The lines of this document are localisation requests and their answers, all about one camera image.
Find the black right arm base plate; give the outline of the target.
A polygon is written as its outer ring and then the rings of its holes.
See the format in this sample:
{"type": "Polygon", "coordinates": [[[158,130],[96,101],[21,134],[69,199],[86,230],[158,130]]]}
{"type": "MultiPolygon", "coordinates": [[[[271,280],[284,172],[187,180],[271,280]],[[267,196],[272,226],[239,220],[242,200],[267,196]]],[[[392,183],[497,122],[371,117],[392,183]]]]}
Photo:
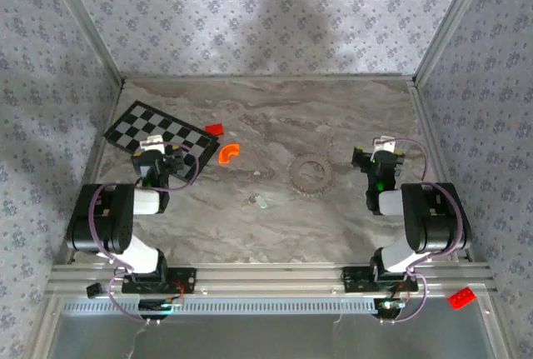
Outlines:
{"type": "Polygon", "coordinates": [[[380,272],[377,267],[343,267],[345,292],[417,292],[418,283],[405,272],[380,272]]]}

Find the large red toy brick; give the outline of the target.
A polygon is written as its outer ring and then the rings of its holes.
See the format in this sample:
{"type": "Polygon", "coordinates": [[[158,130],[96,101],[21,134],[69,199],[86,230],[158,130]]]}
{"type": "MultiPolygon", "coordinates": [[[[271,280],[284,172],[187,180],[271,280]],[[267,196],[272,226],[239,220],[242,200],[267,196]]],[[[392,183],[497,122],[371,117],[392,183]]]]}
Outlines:
{"type": "Polygon", "coordinates": [[[465,287],[447,298],[447,301],[455,311],[471,304],[476,299],[476,294],[469,288],[465,287]]]}

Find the orange curved plastic piece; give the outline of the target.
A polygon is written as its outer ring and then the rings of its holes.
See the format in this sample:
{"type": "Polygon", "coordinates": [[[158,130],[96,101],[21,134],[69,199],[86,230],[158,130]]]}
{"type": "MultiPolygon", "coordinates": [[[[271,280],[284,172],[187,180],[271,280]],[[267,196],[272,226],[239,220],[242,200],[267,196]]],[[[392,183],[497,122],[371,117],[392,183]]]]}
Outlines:
{"type": "Polygon", "coordinates": [[[240,155],[240,145],[238,143],[227,144],[222,147],[218,154],[218,163],[219,164],[229,164],[233,157],[238,157],[240,155]]]}

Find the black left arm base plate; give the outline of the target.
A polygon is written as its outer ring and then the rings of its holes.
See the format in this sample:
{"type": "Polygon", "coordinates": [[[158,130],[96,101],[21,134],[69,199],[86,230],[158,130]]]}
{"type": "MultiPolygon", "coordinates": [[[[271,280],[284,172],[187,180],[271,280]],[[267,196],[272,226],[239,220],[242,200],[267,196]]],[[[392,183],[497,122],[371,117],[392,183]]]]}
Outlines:
{"type": "Polygon", "coordinates": [[[123,294],[192,294],[195,291],[197,269],[170,267],[165,274],[152,272],[126,275],[122,282],[123,294]]]}

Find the aluminium back rail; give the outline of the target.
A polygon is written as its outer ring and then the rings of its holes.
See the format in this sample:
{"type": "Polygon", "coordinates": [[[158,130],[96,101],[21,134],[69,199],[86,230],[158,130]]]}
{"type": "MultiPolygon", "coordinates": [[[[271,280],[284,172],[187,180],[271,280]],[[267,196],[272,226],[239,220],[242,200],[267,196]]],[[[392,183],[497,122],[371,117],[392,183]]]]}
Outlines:
{"type": "Polygon", "coordinates": [[[357,80],[357,81],[402,81],[412,82],[412,75],[401,75],[393,73],[364,73],[364,74],[329,74],[329,75],[259,75],[259,76],[237,76],[237,75],[218,75],[218,76],[163,76],[152,75],[145,77],[127,76],[124,81],[132,82],[206,82],[206,81],[340,81],[340,80],[357,80]]]}

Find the aluminium side rail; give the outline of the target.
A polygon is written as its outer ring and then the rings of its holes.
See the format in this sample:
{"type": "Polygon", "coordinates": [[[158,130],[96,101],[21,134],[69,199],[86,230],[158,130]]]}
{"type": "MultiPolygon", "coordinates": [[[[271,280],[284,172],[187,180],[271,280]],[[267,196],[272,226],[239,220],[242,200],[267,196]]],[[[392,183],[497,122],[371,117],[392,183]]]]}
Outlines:
{"type": "Polygon", "coordinates": [[[76,206],[76,202],[77,202],[77,199],[78,199],[79,193],[81,192],[82,187],[85,184],[95,182],[97,179],[97,175],[102,165],[102,156],[103,156],[103,152],[105,150],[105,144],[106,144],[106,140],[103,134],[110,127],[112,123],[112,119],[115,116],[115,113],[117,110],[117,104],[120,99],[124,83],[125,83],[125,78],[124,77],[120,78],[118,82],[117,90],[112,94],[111,102],[104,106],[102,119],[96,123],[97,134],[94,137],[94,141],[91,145],[90,155],[88,157],[87,165],[82,176],[81,184],[72,195],[72,202],[70,203],[68,207],[69,211],[67,212],[67,223],[66,223],[65,229],[68,229],[68,224],[70,222],[72,212],[76,206]]]}
{"type": "MultiPolygon", "coordinates": [[[[415,114],[418,119],[420,134],[425,143],[427,150],[429,170],[425,180],[432,183],[446,183],[450,181],[450,173],[446,165],[444,154],[436,138],[436,129],[433,126],[431,117],[428,112],[426,100],[419,92],[414,82],[408,82],[408,90],[412,100],[415,114]]],[[[456,249],[453,253],[440,255],[433,258],[434,262],[455,262],[468,263],[473,262],[469,248],[456,249]]]]}

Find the aluminium corner post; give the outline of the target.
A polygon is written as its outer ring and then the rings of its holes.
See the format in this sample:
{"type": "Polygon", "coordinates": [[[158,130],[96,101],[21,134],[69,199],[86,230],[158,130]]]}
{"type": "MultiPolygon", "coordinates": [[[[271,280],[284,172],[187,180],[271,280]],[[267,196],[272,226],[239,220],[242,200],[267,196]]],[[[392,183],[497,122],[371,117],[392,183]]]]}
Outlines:
{"type": "Polygon", "coordinates": [[[96,23],[91,19],[88,10],[85,8],[82,0],[63,0],[70,13],[74,17],[77,25],[80,27],[82,34],[87,39],[92,50],[97,55],[99,62],[102,64],[106,74],[118,85],[123,84],[122,75],[120,74],[111,53],[108,51],[103,41],[96,23]]]}
{"type": "Polygon", "coordinates": [[[472,1],[473,0],[451,1],[434,37],[431,39],[431,43],[427,48],[426,53],[413,75],[413,82],[416,87],[422,87],[426,83],[472,1]]]}

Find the black grey checkerboard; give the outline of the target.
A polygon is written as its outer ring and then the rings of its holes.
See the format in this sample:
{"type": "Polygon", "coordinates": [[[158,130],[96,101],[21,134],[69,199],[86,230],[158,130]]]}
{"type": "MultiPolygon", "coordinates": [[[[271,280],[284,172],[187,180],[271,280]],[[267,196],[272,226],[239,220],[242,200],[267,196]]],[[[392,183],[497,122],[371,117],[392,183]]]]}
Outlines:
{"type": "Polygon", "coordinates": [[[129,154],[139,151],[140,142],[153,135],[189,148],[183,154],[183,169],[175,175],[184,182],[194,175],[193,155],[201,172],[220,147],[218,137],[141,101],[135,101],[104,133],[109,143],[129,154]]]}

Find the circuit board with lights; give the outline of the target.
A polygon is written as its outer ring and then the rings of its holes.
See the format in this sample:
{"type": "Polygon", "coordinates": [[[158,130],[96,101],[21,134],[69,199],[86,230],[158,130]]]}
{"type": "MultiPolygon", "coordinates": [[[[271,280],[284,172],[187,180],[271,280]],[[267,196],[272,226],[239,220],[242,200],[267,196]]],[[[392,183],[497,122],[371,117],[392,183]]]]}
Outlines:
{"type": "Polygon", "coordinates": [[[183,307],[184,301],[179,297],[166,299],[141,299],[137,304],[139,312],[161,312],[168,314],[183,307]]]}
{"type": "Polygon", "coordinates": [[[400,311],[406,307],[406,303],[395,298],[375,298],[375,307],[378,311],[400,311]]]}

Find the grey metal panel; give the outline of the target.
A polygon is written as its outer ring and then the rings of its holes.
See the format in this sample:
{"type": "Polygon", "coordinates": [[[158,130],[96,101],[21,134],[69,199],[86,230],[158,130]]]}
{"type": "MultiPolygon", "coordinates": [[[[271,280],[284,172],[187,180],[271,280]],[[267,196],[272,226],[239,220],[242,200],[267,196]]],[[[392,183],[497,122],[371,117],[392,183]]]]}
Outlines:
{"type": "Polygon", "coordinates": [[[372,315],[173,314],[144,326],[105,303],[68,300],[37,359],[510,359],[478,304],[443,298],[400,324],[372,315]]]}

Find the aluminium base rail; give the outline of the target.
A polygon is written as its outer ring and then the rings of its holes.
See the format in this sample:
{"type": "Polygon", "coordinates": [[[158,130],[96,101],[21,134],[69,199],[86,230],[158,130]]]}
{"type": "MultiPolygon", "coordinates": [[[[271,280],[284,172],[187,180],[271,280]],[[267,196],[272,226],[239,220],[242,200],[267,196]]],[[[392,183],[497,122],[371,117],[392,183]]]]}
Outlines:
{"type": "MultiPolygon", "coordinates": [[[[345,294],[342,264],[335,263],[199,263],[195,291],[199,297],[340,297],[345,294]]],[[[426,278],[429,297],[448,297],[464,287],[475,294],[495,293],[491,269],[484,262],[432,262],[416,269],[426,278]]],[[[112,266],[101,263],[57,265],[44,296],[85,297],[86,286],[106,286],[112,266]]]]}

